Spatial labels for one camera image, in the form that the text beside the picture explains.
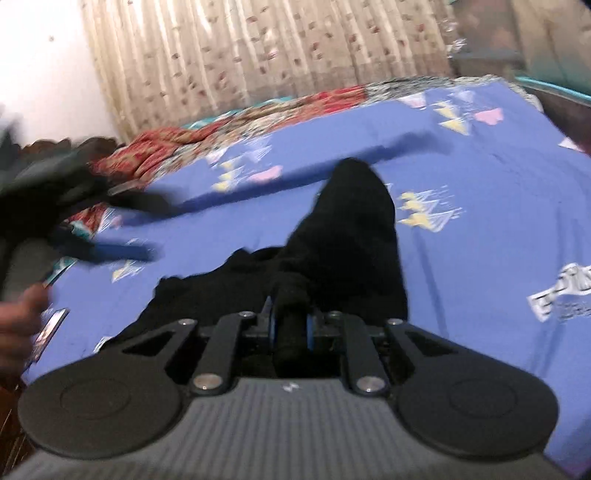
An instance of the finger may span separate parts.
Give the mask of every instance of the finger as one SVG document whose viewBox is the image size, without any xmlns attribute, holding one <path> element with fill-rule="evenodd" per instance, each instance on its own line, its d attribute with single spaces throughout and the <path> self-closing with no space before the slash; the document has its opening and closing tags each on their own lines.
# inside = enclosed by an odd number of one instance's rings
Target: finger
<svg viewBox="0 0 591 480">
<path fill-rule="evenodd" d="M 33 342 L 28 336 L 0 335 L 0 355 L 15 360 L 26 360 L 33 352 Z"/>
<path fill-rule="evenodd" d="M 0 332 L 35 335 L 42 328 L 41 315 L 27 303 L 0 303 Z"/>
<path fill-rule="evenodd" d="M 20 302 L 28 305 L 34 312 L 41 313 L 49 307 L 49 291 L 41 283 L 36 283 L 24 291 Z"/>
<path fill-rule="evenodd" d="M 20 377 L 25 371 L 25 364 L 26 361 L 24 360 L 0 356 L 0 373 Z"/>
</svg>

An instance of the beige curtain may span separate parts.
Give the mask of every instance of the beige curtain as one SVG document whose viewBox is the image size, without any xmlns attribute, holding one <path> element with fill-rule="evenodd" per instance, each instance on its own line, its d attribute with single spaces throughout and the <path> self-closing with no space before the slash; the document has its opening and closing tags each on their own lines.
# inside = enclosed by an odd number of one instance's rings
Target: beige curtain
<svg viewBox="0 0 591 480">
<path fill-rule="evenodd" d="M 449 74 L 446 0 L 82 0 L 120 133 L 280 96 Z"/>
</svg>

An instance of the triangle pattern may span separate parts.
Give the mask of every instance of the triangle pattern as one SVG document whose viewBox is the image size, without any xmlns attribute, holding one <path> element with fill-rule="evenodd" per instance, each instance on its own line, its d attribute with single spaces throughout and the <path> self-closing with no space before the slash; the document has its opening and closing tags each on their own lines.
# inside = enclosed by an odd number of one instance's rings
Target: triangle pattern
<svg viewBox="0 0 591 480">
<path fill-rule="evenodd" d="M 460 118 L 456 118 L 454 120 L 448 120 L 447 122 L 441 122 L 439 125 L 442 127 L 448 128 L 449 130 L 453 130 L 462 135 L 468 134 L 468 129 L 466 128 L 466 124 Z"/>
</svg>

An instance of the metal bolt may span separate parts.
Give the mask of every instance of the metal bolt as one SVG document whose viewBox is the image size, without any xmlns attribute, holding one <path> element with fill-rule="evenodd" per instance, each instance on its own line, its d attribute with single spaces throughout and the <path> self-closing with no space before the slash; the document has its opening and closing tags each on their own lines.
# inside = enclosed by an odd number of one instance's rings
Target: metal bolt
<svg viewBox="0 0 591 480">
<path fill-rule="evenodd" d="M 383 390 L 386 382 L 380 377 L 361 377 L 357 380 L 357 388 L 367 393 L 374 393 Z"/>
<path fill-rule="evenodd" d="M 199 390 L 213 390 L 222 385 L 223 379 L 216 374 L 201 374 L 195 377 L 193 385 Z"/>
<path fill-rule="evenodd" d="M 342 315 L 342 313 L 339 312 L 338 310 L 332 310 L 331 312 L 328 312 L 327 315 L 330 320 L 338 320 L 338 319 L 340 319 L 340 316 Z"/>
</svg>

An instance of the blue bedsheet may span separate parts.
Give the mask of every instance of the blue bedsheet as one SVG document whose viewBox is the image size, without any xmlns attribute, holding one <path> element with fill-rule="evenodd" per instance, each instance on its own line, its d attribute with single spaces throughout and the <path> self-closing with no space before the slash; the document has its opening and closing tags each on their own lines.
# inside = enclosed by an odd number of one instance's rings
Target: blue bedsheet
<svg viewBox="0 0 591 480">
<path fill-rule="evenodd" d="M 591 463 L 591 161 L 500 83 L 317 118 L 161 178 L 185 215 L 112 212 L 98 234 L 152 242 L 161 258 L 71 267 L 53 290 L 53 307 L 71 313 L 25 379 L 91 355 L 162 276 L 283 244 L 349 156 L 374 164 L 397 207 L 410 321 L 546 381 L 560 402 L 547 453 L 581 473 Z"/>
</svg>

